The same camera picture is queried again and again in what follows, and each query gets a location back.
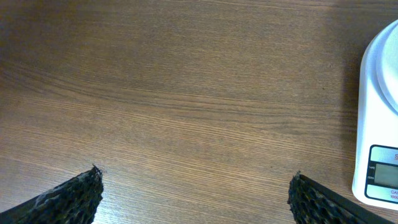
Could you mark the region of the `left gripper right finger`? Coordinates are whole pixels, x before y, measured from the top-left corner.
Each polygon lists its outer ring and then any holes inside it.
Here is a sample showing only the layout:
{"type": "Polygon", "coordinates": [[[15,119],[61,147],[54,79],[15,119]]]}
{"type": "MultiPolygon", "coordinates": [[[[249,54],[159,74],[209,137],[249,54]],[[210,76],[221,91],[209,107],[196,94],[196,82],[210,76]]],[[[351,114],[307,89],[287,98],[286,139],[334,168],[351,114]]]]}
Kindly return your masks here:
{"type": "Polygon", "coordinates": [[[292,177],[288,193],[298,224],[393,224],[300,172],[292,177]]]}

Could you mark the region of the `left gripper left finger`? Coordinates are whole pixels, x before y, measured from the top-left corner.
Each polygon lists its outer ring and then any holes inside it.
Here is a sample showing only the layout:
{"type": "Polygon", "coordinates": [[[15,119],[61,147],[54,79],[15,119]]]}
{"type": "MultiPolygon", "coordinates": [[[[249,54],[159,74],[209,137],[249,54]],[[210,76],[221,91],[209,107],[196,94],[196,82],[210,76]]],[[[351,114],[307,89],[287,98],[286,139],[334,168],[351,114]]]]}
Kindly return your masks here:
{"type": "Polygon", "coordinates": [[[1,213],[3,224],[91,224],[102,201],[102,170],[96,166],[1,213]]]}

